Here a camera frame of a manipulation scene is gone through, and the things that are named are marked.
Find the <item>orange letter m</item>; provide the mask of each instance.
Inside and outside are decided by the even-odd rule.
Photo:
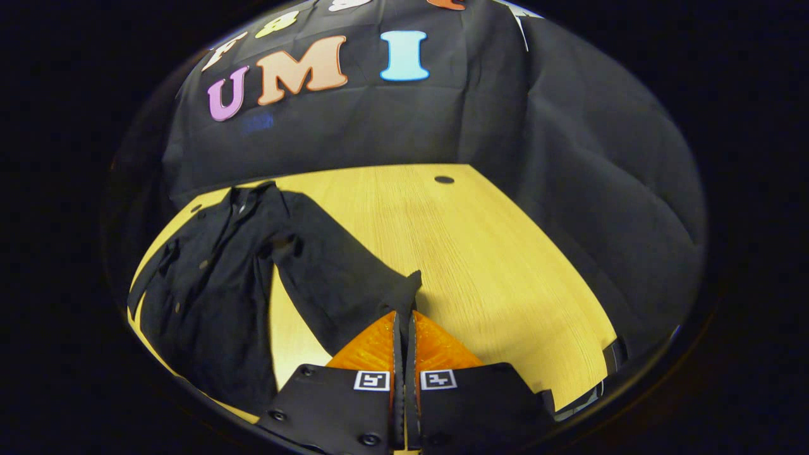
[[[340,45],[343,43],[345,36],[330,36],[312,43],[300,62],[286,51],[271,53],[256,62],[263,72],[263,92],[258,104],[272,104],[284,97],[284,91],[278,86],[279,80],[293,95],[301,91],[309,73],[311,80],[306,88],[312,91],[335,88],[349,82],[340,72]]]

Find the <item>black cloth backdrop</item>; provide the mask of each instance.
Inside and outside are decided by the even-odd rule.
[[[213,51],[195,56],[145,107],[118,154],[111,177],[118,191],[104,220],[108,275],[120,302],[159,229],[200,193],[330,168],[467,163],[568,257],[630,357],[682,321],[705,255],[697,169],[672,119],[620,64],[547,19],[520,17],[518,24],[490,0],[465,0],[464,11],[426,1],[373,0],[338,12],[329,4],[258,18],[220,62],[200,72]],[[253,38],[293,10],[301,11],[296,23]],[[428,79],[379,77],[388,63],[379,35],[390,30],[427,34],[421,64]],[[346,85],[304,88],[260,106],[260,71],[249,71],[241,110],[224,122],[211,118],[211,84],[272,52],[301,58],[333,35],[347,37],[340,50]],[[250,127],[256,121],[272,126]],[[139,203],[115,206],[122,194]]]

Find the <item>pink letter u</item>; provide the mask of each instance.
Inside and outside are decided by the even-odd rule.
[[[208,89],[208,101],[210,106],[210,116],[215,121],[225,121],[242,108],[244,102],[244,73],[248,72],[249,66],[239,68],[231,74],[233,81],[233,100],[227,106],[222,106],[222,87],[225,85],[225,79],[215,83]]]

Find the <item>table surface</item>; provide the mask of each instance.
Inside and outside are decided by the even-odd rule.
[[[437,176],[454,182],[438,183]],[[402,164],[273,180],[312,198],[400,274],[421,270],[419,312],[485,364],[508,362],[532,391],[551,389],[557,409],[606,377],[602,350],[616,334],[604,309],[556,245],[471,166]],[[215,205],[226,193],[220,189],[190,202],[141,267],[194,215],[191,208]],[[269,307],[280,388],[300,364],[325,365],[331,356],[294,309],[277,270]]]

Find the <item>blue stain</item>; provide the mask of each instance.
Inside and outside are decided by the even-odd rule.
[[[242,134],[251,134],[259,130],[268,130],[273,127],[273,114],[261,113],[242,120]]]

